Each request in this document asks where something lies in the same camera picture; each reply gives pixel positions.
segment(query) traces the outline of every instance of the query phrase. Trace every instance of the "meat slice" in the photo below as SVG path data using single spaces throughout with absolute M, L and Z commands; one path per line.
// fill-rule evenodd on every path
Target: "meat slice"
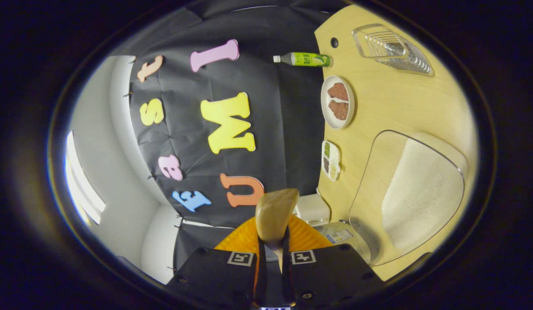
M 347 119 L 348 104 L 346 102 L 337 102 L 335 100 L 331 100 L 328 107 L 331 111 L 333 111 L 333 114 L 335 114 L 335 117 L 339 120 L 344 121 Z
M 331 98 L 339 98 L 340 100 L 348 101 L 347 90 L 343 83 L 335 83 L 333 87 L 327 90 L 327 94 L 329 94 Z

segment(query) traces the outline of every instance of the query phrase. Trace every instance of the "label sticker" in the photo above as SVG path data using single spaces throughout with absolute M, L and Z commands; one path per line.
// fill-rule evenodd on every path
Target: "label sticker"
M 227 263 L 231 265 L 251 267 L 251 264 L 253 263 L 253 255 L 255 255 L 255 253 L 232 252 Z
M 312 250 L 291 252 L 291 258 L 294 265 L 311 264 L 316 262 L 316 257 L 314 257 L 314 252 L 312 252 Z
M 351 232 L 349 232 L 348 229 L 345 229 L 344 231 L 336 232 L 333 234 L 329 234 L 326 236 L 326 238 L 333 244 L 350 239 L 352 237 L 354 237 L 354 235 L 351 234 Z

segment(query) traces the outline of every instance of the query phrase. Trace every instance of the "plastic bottle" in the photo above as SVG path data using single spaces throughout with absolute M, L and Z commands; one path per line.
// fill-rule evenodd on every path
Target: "plastic bottle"
M 285 62 L 289 65 L 306 65 L 309 67 L 329 67 L 331 59 L 328 55 L 317 53 L 287 53 L 274 56 L 274 62 Z

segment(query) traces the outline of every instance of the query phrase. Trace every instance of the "bottle label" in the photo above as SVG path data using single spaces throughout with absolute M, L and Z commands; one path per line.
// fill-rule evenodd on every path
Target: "bottle label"
M 294 65 L 308 65 L 310 67 L 327 67 L 330 65 L 328 55 L 316 53 L 293 53 L 295 55 Z

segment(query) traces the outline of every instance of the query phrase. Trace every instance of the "light wood tabletop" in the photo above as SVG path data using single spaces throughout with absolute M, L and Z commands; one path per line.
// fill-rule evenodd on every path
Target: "light wood tabletop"
M 387 26 L 423 51 L 434 70 L 434 76 L 396 70 L 362 57 L 351 31 L 373 23 Z M 353 119 L 347 127 L 334 130 L 325 125 L 325 140 L 334 143 L 341 150 L 339 178 L 331 181 L 321 173 L 318 186 L 321 196 L 331 208 L 331 222 L 349 220 L 353 202 L 364 204 L 367 201 L 355 201 L 354 198 L 374 139 L 380 132 L 393 130 L 416 137 L 447 155 L 444 147 L 437 147 L 436 142 L 426 138 L 433 136 L 453 146 L 467 161 L 465 190 L 457 213 L 437 235 L 419 248 L 389 263 L 372 266 L 379 277 L 386 280 L 423 253 L 433 251 L 451 233 L 463 214 L 477 175 L 478 139 L 473 114 L 459 83 L 443 63 L 420 42 L 380 16 L 360 6 L 347 6 L 325 21 L 315 31 L 315 35 L 320 53 L 330 55 L 333 59 L 331 66 L 323 69 L 323 77 L 339 76 L 345 79 L 350 84 L 356 101 Z M 336 48 L 331 46 L 333 37 L 339 41 Z M 386 191 L 386 186 L 377 188 L 379 191 Z M 383 196 L 384 192 L 377 193 L 377 196 L 379 194 Z

